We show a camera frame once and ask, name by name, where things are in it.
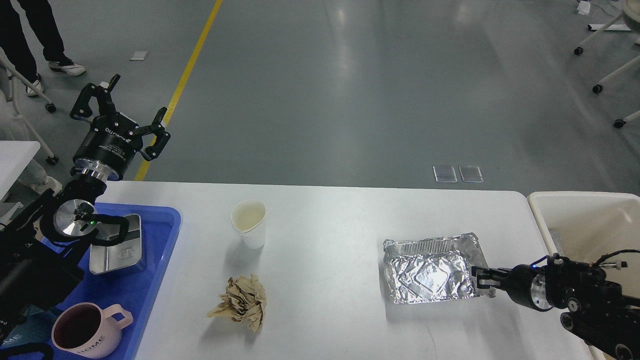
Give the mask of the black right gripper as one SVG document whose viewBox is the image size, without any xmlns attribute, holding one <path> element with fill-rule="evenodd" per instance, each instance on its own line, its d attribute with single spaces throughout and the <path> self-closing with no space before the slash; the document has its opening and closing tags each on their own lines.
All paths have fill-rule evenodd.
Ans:
<svg viewBox="0 0 640 360">
<path fill-rule="evenodd" d="M 547 300 L 546 276 L 535 265 L 520 264 L 514 268 L 471 267 L 478 289 L 499 289 L 507 292 L 517 305 L 537 312 L 548 312 L 553 306 Z"/>
</svg>

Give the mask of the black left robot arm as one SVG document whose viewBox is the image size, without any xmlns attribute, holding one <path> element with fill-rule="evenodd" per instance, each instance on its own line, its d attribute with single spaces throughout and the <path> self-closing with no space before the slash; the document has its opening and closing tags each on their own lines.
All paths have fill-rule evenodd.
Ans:
<svg viewBox="0 0 640 360">
<path fill-rule="evenodd" d="M 96 200 L 107 182 L 123 179 L 136 154 L 156 159 L 170 133 L 166 107 L 145 126 L 117 111 L 111 93 L 120 78 L 87 84 L 71 109 L 71 118 L 90 123 L 71 180 L 57 193 L 46 189 L 1 230 L 2 340 L 26 322 L 30 306 L 48 311 L 66 300 L 84 278 L 79 263 L 90 246 L 125 242 L 129 221 L 96 212 Z"/>
</svg>

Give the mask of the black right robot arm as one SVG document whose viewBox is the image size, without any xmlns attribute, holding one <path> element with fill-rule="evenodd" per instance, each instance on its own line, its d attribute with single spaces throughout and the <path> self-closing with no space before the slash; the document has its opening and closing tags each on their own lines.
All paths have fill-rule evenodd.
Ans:
<svg viewBox="0 0 640 360">
<path fill-rule="evenodd" d="M 478 289 L 499 289 L 518 305 L 538 312 L 562 309 L 560 323 L 588 346 L 617 360 L 640 355 L 639 299 L 624 295 L 622 286 L 607 280 L 605 261 L 614 251 L 592 263 L 558 253 L 514 268 L 471 267 Z"/>
</svg>

